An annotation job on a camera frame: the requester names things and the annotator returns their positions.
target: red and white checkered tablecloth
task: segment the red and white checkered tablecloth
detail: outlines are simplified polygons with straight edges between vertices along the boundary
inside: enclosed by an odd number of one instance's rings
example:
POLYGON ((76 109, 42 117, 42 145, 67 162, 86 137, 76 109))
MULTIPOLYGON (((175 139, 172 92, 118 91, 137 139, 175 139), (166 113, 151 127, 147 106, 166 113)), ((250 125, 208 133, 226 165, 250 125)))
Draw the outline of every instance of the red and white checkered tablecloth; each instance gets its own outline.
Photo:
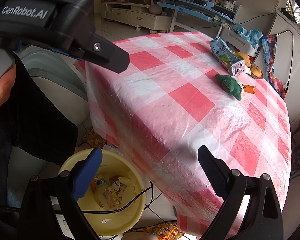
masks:
MULTIPOLYGON (((244 175, 270 174, 283 208, 290 177, 291 134, 286 105, 264 80, 240 74, 256 86, 238 101, 215 74, 227 74, 203 33, 161 33, 117 41, 130 54, 116 74, 78 61, 86 75, 94 130, 117 145, 176 207, 179 228, 201 236, 218 212, 215 195, 198 160, 206 145, 244 175)), ((243 219, 245 196, 230 234, 243 219)))

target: yellow bucket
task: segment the yellow bucket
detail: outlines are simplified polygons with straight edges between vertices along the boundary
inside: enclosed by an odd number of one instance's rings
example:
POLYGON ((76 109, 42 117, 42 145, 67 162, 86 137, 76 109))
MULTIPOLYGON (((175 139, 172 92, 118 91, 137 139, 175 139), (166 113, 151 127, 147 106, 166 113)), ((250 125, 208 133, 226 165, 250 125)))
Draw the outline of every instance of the yellow bucket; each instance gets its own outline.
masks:
MULTIPOLYGON (((72 155, 62 165, 61 171, 70 171, 78 161, 85 160, 92 149, 83 150, 72 155)), ((117 153, 102 149, 102 163, 97 173, 120 175, 128 177, 135 186, 136 195, 144 190, 143 181, 136 169, 117 153)), ((84 197, 79 198, 77 203, 81 210, 101 211, 94 200, 91 188, 84 197)), ((124 210, 112 214, 84 214, 91 227, 99 236, 114 236, 131 229, 142 216, 146 201, 146 194, 138 197, 124 210)))

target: metal screw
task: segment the metal screw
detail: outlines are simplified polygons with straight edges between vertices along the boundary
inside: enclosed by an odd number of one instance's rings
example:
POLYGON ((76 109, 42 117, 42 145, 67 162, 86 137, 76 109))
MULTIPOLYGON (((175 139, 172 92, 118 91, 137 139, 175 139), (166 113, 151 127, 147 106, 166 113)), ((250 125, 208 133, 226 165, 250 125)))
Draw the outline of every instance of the metal screw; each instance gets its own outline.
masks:
POLYGON ((96 42, 95 44, 93 44, 93 50, 94 51, 100 51, 101 50, 101 43, 96 42))
POLYGON ((263 177, 264 179, 266 179, 266 180, 269 180, 269 179, 270 179, 270 176, 269 176, 268 174, 266 174, 266 173, 264 173, 264 174, 262 175, 262 177, 263 177))
POLYGON ((36 181, 38 179, 38 175, 33 175, 32 177, 31 177, 31 181, 36 181))
POLYGON ((234 176, 239 176, 240 175, 240 171, 238 171, 237 169, 233 169, 231 171, 231 173, 234 175, 234 176))
POLYGON ((60 173, 60 176, 63 177, 63 178, 68 177, 69 176, 69 171, 62 171, 60 173))

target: kettlebell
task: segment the kettlebell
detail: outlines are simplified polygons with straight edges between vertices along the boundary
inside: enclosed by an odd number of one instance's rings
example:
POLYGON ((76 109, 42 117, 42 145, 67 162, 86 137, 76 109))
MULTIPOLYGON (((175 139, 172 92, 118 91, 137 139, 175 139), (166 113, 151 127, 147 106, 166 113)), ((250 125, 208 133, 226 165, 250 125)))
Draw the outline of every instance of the kettlebell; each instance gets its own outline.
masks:
POLYGON ((162 12, 162 7, 155 4, 154 0, 151 0, 151 6, 149 8, 149 12, 152 14, 160 14, 162 12))

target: colorful slipper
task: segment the colorful slipper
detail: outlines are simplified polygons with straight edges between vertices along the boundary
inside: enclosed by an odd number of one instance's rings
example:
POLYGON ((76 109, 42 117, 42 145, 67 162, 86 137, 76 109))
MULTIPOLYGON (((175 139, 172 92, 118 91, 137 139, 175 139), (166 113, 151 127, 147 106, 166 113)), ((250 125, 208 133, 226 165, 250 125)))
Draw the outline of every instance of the colorful slipper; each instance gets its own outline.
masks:
POLYGON ((107 143, 107 140, 103 139, 100 135, 95 133, 93 129, 90 129, 84 134, 84 136, 82 136, 79 146, 83 143, 89 144, 91 148, 98 147, 102 149, 107 143))
POLYGON ((159 240, 172 240, 172 239, 179 239, 185 233, 182 233, 179 228, 177 227, 177 222, 162 222, 158 225, 147 227, 147 228, 138 228, 138 229, 131 229, 124 234, 131 233, 131 232, 146 232, 151 233, 159 240))

